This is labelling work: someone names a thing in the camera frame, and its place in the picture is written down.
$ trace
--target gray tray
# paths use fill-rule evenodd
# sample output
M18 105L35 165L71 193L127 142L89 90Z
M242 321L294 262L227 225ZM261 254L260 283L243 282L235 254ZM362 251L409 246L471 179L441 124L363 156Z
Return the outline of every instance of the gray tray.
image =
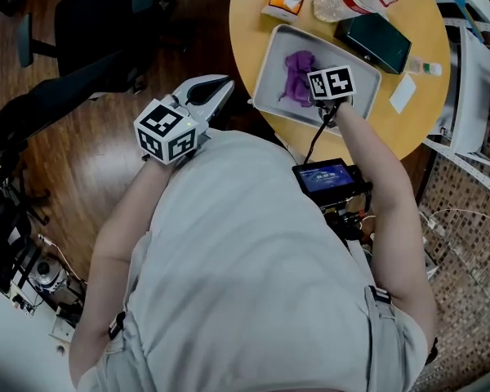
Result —
M350 65L358 91L352 100L354 110L367 119L379 90L381 73L349 52L288 24L281 24L272 32L252 97L254 106L263 112L283 116L312 127L320 127L323 124L318 108L314 106L302 108L299 103L288 97L279 100L287 81L285 58L296 51L304 50L314 54L316 66L320 69ZM327 129L327 131L340 135L337 128Z

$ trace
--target orange box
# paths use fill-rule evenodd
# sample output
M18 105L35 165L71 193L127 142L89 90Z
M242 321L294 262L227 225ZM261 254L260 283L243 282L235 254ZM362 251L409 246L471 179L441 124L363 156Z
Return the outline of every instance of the orange box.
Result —
M285 20L287 22L293 22L297 19L304 1L305 0L301 0L293 9L291 9L285 4L285 0L267 0L265 7L263 7L261 10L261 13L264 15L277 17L278 19Z

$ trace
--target yellow table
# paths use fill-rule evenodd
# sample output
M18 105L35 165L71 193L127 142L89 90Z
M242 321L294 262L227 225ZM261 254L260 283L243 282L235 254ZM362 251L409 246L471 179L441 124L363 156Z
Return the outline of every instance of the yellow table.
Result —
M305 0L298 20L292 24L313 35L344 44L333 38L336 24L314 18L312 1ZM262 15L265 0L231 0L229 10L230 40L239 73L250 95L270 40L272 29L281 20ZM443 75L412 75L417 89L401 114L389 102L402 76L382 72L381 87L368 121L398 158L409 155L428 135L441 113L448 92L450 78L450 50L443 18L434 0L399 0L387 12L392 25L411 42L411 54L426 62L443 66ZM272 128L288 144L306 154L316 128L263 112ZM342 157L351 163L343 140L324 132L314 148L312 158L324 160Z

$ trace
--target camera screen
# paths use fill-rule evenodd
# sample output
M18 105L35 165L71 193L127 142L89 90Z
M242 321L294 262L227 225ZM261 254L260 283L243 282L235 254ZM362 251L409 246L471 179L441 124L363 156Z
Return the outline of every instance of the camera screen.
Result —
M354 183L350 174L341 164L304 170L300 172L300 175L311 193Z

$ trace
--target white cloth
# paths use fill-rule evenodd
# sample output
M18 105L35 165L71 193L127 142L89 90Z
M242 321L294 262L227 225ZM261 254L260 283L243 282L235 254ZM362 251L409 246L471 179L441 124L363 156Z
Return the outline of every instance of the white cloth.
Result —
M153 383L141 389L367 390L368 281L301 192L293 165L267 141L220 132L172 178L127 304L124 332L137 332L141 347L131 346L131 360L144 356ZM426 340L412 318L398 310L395 318L407 390ZM111 390L99 384L113 385L109 372L120 365L100 361L79 390Z

